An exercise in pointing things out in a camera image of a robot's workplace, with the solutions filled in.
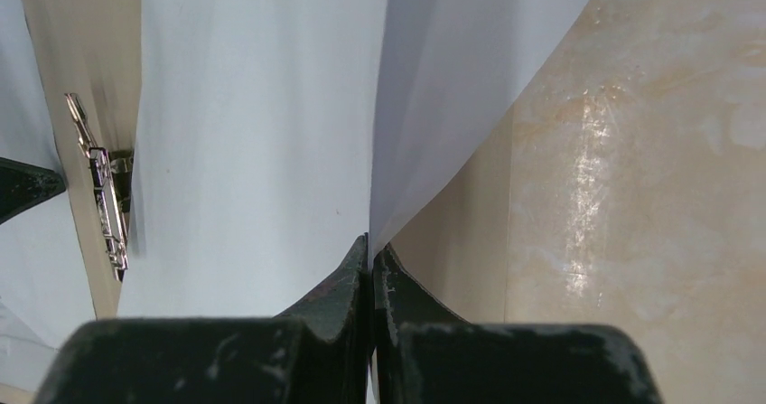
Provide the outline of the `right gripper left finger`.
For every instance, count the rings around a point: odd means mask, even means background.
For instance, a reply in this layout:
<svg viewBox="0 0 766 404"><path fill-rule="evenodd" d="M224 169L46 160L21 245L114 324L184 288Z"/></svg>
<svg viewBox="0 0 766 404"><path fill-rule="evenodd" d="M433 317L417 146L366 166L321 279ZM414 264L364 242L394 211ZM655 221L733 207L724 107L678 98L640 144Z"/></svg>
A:
<svg viewBox="0 0 766 404"><path fill-rule="evenodd" d="M368 239L270 318L127 318L81 326L39 403L362 403Z"/></svg>

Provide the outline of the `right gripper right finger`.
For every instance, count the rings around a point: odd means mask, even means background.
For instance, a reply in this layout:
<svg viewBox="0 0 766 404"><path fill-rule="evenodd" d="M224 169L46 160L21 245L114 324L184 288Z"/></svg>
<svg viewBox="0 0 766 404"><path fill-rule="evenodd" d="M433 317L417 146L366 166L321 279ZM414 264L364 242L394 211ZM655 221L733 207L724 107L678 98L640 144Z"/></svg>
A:
<svg viewBox="0 0 766 404"><path fill-rule="evenodd" d="M392 248L375 257L382 403L659 403L639 347L606 324L473 324Z"/></svg>

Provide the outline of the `metal folder clip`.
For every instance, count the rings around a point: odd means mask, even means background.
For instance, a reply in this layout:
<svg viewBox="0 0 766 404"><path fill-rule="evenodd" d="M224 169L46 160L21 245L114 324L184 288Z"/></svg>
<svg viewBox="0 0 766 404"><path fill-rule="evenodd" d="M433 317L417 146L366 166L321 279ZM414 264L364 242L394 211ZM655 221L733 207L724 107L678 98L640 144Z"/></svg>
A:
<svg viewBox="0 0 766 404"><path fill-rule="evenodd" d="M102 238L114 278L123 282L129 269L128 217L131 208L131 182L134 152L110 151L98 144L88 117L76 93L65 95L72 122L77 130L80 152L88 160L93 197L98 209Z"/></svg>

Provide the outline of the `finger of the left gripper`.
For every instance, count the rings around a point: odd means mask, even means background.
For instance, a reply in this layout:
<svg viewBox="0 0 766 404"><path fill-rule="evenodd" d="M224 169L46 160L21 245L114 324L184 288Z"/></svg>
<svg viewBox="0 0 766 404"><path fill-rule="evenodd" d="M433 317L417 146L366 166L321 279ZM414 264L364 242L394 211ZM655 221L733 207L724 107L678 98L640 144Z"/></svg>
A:
<svg viewBox="0 0 766 404"><path fill-rule="evenodd" d="M66 191L51 169L1 158L1 223Z"/></svg>

